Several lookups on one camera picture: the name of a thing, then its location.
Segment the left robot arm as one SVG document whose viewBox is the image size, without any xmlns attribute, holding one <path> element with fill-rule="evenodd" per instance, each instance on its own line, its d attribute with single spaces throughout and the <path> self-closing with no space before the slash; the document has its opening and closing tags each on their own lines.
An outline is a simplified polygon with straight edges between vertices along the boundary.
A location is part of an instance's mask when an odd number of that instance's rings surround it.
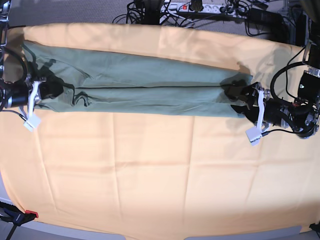
<svg viewBox="0 0 320 240">
<path fill-rule="evenodd" d="M 311 20 L 308 41 L 301 50 L 302 61 L 289 61 L 272 77 L 269 89 L 255 82 L 248 86 L 233 84 L 225 90 L 229 99 L 245 103 L 245 106 L 232 105 L 232 109 L 254 124 L 246 131 L 253 146 L 272 132 L 270 126 L 276 126 L 276 130 L 282 132 L 289 127 L 291 133 L 301 139 L 313 136 L 320 127 L 320 2 L 303 0 L 301 6 Z M 299 66 L 308 69 L 301 76 L 297 97 L 293 102 L 279 98 L 275 92 L 277 78 Z"/>
</svg>

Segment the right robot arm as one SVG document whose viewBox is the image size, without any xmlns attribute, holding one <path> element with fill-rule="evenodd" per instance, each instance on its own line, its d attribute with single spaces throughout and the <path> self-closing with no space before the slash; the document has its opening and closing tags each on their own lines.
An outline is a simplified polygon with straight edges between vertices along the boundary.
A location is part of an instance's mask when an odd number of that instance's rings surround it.
<svg viewBox="0 0 320 240">
<path fill-rule="evenodd" d="M 0 110 L 15 113 L 25 122 L 30 122 L 34 118 L 35 105 L 41 100 L 57 97 L 63 92 L 63 87 L 45 77 L 33 77 L 22 57 L 6 47 L 10 8 L 10 0 L 0 2 Z M 3 79 L 5 54 L 14 57 L 22 67 L 22 77 L 16 82 Z"/>
</svg>

